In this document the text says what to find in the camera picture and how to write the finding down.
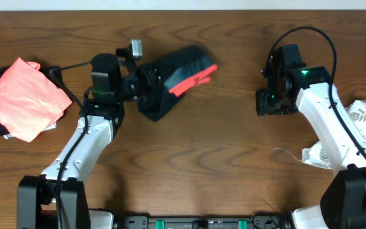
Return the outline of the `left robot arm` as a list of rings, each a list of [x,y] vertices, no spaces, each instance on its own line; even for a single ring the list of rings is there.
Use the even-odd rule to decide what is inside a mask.
[[[18,185],[17,228],[117,227],[112,212],[88,207],[85,183],[122,124],[124,102],[137,100],[159,81],[137,67],[141,58],[140,51],[126,49],[92,58],[92,86],[76,101],[77,129],[51,165]]]

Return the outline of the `white fern print cloth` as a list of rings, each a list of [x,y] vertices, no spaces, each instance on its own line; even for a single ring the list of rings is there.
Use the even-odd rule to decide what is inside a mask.
[[[346,111],[356,125],[359,133],[366,141],[366,101],[356,100],[346,108]],[[296,160],[313,167],[327,170],[332,169],[329,156],[325,152],[320,141],[310,148],[304,148],[302,150],[302,158]]]

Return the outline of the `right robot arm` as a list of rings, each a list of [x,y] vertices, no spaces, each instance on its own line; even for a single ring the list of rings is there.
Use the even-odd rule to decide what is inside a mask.
[[[366,228],[366,142],[323,66],[308,67],[297,45],[268,56],[256,92],[258,115],[302,113],[328,154],[334,179],[320,203],[291,213],[293,228]]]

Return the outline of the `black leggings with red waistband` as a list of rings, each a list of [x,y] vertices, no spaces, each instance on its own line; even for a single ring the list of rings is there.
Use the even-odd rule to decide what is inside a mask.
[[[187,46],[142,66],[151,87],[138,102],[138,110],[151,121],[164,117],[191,88],[208,83],[218,68],[201,46]]]

